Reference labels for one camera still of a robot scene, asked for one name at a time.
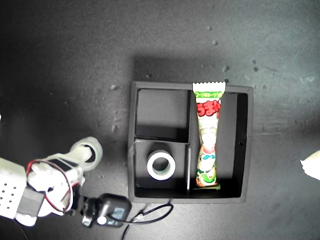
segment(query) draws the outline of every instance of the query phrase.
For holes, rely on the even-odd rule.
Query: table surface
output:
[[[26,166],[94,136],[104,156],[83,193],[127,195],[131,82],[228,79],[254,88],[246,202],[177,204],[127,239],[320,239],[320,182],[299,162],[320,148],[319,20],[318,0],[1,1],[0,156]],[[117,240],[124,230],[56,215],[24,229],[29,240]],[[0,218],[9,237],[24,239]]]

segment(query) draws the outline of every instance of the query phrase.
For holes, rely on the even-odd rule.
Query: white tape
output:
[[[153,167],[154,162],[160,158],[166,159],[168,161],[168,165],[163,170],[156,170]],[[149,155],[146,169],[152,178],[160,181],[167,180],[175,173],[176,162],[168,152],[164,150],[157,150]]]

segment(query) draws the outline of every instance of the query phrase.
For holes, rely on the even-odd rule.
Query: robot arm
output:
[[[105,193],[88,198],[74,193],[74,188],[79,190],[85,182],[84,172],[95,169],[102,155],[98,140],[87,137],[76,142],[67,154],[31,161],[26,171],[23,166],[0,158],[0,216],[32,227],[37,217],[50,213],[62,216],[81,200],[83,225],[120,227],[122,224],[109,220],[108,215],[127,219],[131,203],[126,197]]]

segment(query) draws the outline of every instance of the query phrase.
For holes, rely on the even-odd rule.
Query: cable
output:
[[[50,162],[50,161],[44,161],[44,160],[40,160],[40,159],[36,159],[36,160],[32,160],[31,162],[28,163],[27,167],[26,167],[26,176],[29,175],[30,171],[31,171],[31,166],[35,163],[44,163],[44,164],[48,164],[50,165],[51,167],[53,167],[54,169],[58,170],[65,178],[67,184],[68,184],[68,187],[69,187],[69,190],[67,191],[66,194],[68,194],[68,192],[70,192],[70,199],[69,199],[69,202],[67,204],[67,206],[65,207],[65,209],[61,210],[59,209],[58,207],[56,207],[48,198],[47,196],[47,193],[48,191],[45,191],[45,199],[47,200],[47,202],[51,205],[51,207],[53,207],[56,211],[58,212],[61,212],[61,213],[66,213],[67,211],[69,211],[73,205],[73,195],[74,195],[74,192],[73,192],[73,187],[71,185],[71,183],[69,182],[68,180],[68,177],[65,173],[65,171],[60,168],[57,164],[53,163],[53,162]]]
[[[165,208],[165,207],[170,207],[170,209],[168,210],[168,212],[166,214],[164,214],[163,216],[161,217],[158,217],[156,219],[153,219],[153,220],[149,220],[149,221],[137,221],[138,219],[140,219],[140,216],[145,216],[145,215],[148,215],[156,210],[159,210],[159,209],[162,209],[162,208]],[[121,220],[121,219],[117,219],[115,217],[112,217],[110,214],[108,214],[108,217],[114,221],[117,221],[117,222],[121,222],[121,223],[127,223],[128,226],[126,226],[125,230],[123,231],[123,234],[122,234],[122,237],[121,237],[121,240],[125,240],[128,232],[129,232],[129,229],[131,227],[131,224],[152,224],[152,223],[155,223],[155,222],[158,222],[162,219],[164,219],[165,217],[167,217],[171,212],[172,210],[174,209],[174,206],[171,204],[171,203],[167,203],[167,204],[163,204],[163,205],[160,205],[160,206],[157,206],[149,211],[146,211],[146,212],[142,212],[140,211],[134,218],[132,218],[131,221],[125,221],[125,220]]]
[[[124,232],[122,234],[121,240],[125,240],[126,239],[126,236],[127,236],[128,232],[129,232],[130,227],[131,227],[130,224],[128,224],[128,226],[126,226],[126,228],[125,228],[125,230],[124,230]]]
[[[18,227],[18,228],[20,229],[20,231],[23,233],[25,240],[28,240],[28,237],[27,237],[25,231],[22,229],[22,227],[20,227],[20,225],[19,225],[15,220],[12,219],[12,221],[15,223],[15,225],[17,225],[17,227]]]
[[[167,203],[167,204],[163,204],[161,206],[157,206],[149,211],[146,211],[146,212],[142,212],[142,213],[139,213],[139,214],[142,214],[143,216],[147,215],[147,214],[150,214],[156,210],[159,210],[159,209],[162,209],[162,208],[165,208],[165,207],[170,207],[170,209],[168,210],[168,212],[166,214],[164,214],[163,216],[161,217],[158,217],[156,219],[153,219],[153,220],[149,220],[149,221],[126,221],[126,220],[122,220],[122,219],[118,219],[118,218],[115,218],[113,216],[111,216],[111,214],[109,213],[107,216],[114,220],[114,221],[117,221],[117,222],[120,222],[120,223],[125,223],[125,224],[153,224],[155,222],[158,222],[162,219],[164,219],[165,217],[167,217],[171,212],[172,210],[174,209],[174,206],[171,204],[171,203]]]

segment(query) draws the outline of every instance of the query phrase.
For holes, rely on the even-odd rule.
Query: snack stick package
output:
[[[225,93],[225,82],[193,83],[195,95],[200,152],[197,161],[196,188],[220,189],[216,174],[216,140],[221,97]]]

